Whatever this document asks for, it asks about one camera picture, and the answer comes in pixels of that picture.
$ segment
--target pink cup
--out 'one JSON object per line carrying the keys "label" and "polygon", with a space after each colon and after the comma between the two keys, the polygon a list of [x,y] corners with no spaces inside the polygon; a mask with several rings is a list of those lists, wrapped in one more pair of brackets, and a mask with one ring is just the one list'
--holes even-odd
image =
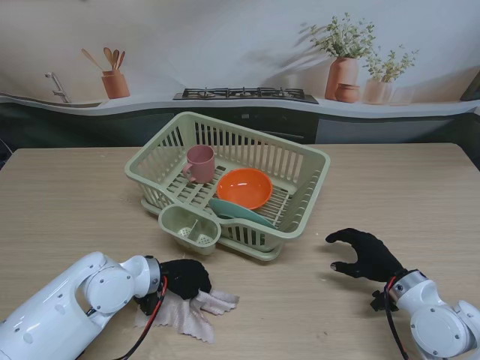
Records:
{"label": "pink cup", "polygon": [[195,145],[187,151],[187,164],[183,175],[189,182],[204,184],[210,182],[215,174],[215,154],[208,145]]}

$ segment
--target small terracotta pot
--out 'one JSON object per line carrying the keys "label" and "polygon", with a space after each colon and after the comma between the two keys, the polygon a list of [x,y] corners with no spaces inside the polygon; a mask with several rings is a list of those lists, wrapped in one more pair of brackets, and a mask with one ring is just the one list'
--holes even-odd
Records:
{"label": "small terracotta pot", "polygon": [[126,98],[130,96],[127,81],[120,70],[104,71],[102,81],[109,99]]}
{"label": "small terracotta pot", "polygon": [[392,83],[370,79],[365,86],[363,102],[370,105],[385,105],[392,94]]}
{"label": "small terracotta pot", "polygon": [[360,86],[349,85],[349,84],[338,84],[337,91],[335,92],[335,97],[337,101],[342,101],[344,103],[355,103],[360,99]]}
{"label": "small terracotta pot", "polygon": [[335,92],[339,83],[355,85],[359,75],[359,62],[356,58],[337,58],[330,65],[325,99],[337,100]]}

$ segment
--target potted plant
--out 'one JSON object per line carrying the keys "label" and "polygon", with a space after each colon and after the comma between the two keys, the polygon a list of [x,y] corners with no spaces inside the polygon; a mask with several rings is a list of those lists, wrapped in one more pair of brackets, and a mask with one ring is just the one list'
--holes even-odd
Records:
{"label": "potted plant", "polygon": [[405,72],[407,68],[415,66],[415,55],[418,50],[405,52],[400,60],[397,59],[397,53],[390,50],[385,61],[379,57],[374,50],[367,56],[367,64],[364,68],[368,68],[371,78],[365,87],[363,102],[371,105],[387,104],[392,93],[392,83]]}
{"label": "potted plant", "polygon": [[365,20],[352,23],[350,15],[345,13],[342,20],[336,16],[326,27],[310,27],[310,34],[315,47],[325,50],[329,56],[335,57],[328,73],[325,99],[336,100],[335,92],[339,83],[355,85],[359,75],[357,59],[367,56],[371,52],[374,24]]}

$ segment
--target beige cloth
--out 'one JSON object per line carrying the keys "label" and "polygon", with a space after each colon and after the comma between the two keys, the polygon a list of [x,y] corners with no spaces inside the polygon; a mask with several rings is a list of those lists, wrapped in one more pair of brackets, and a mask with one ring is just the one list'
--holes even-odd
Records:
{"label": "beige cloth", "polygon": [[[236,308],[239,297],[212,289],[208,294],[199,291],[196,298],[183,300],[167,290],[163,304],[153,322],[153,326],[173,326],[179,334],[191,335],[201,341],[213,344],[215,335],[212,324],[203,316],[202,310],[214,315]],[[150,316],[146,316],[140,307],[136,311],[135,326],[145,327]]]}

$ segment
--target stove burner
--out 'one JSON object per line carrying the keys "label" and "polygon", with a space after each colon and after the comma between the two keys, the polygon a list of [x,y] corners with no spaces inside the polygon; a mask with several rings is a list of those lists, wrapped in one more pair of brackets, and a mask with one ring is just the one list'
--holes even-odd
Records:
{"label": "stove burner", "polygon": [[173,100],[281,99],[318,104],[300,88],[186,88]]}

